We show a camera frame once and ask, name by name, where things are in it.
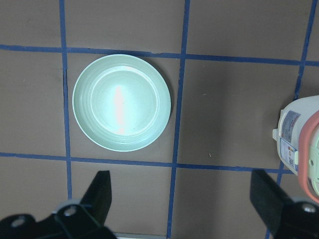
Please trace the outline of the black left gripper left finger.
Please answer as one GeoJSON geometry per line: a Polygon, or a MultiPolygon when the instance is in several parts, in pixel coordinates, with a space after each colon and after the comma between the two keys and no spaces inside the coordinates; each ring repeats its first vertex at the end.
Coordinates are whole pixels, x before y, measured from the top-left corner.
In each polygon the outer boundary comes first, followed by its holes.
{"type": "Polygon", "coordinates": [[[80,200],[81,225],[86,228],[103,226],[112,202],[110,171],[98,171],[80,200]]]}

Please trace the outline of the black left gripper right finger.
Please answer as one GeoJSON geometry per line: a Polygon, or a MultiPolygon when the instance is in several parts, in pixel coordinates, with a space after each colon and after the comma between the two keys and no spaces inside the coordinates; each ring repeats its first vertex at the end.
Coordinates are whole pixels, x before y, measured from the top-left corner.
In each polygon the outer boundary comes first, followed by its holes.
{"type": "Polygon", "coordinates": [[[294,204],[288,194],[261,169],[251,172],[250,201],[271,234],[280,231],[284,210],[294,204]]]}

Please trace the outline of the green plate near left arm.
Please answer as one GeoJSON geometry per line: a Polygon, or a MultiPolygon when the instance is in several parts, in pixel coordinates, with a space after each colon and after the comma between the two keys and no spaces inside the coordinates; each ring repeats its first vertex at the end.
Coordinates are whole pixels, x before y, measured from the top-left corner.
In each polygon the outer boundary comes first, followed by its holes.
{"type": "Polygon", "coordinates": [[[163,133],[171,97],[163,76],[150,63],[113,54],[83,69],[73,89],[72,110],[81,131],[96,145],[131,152],[163,133]]]}

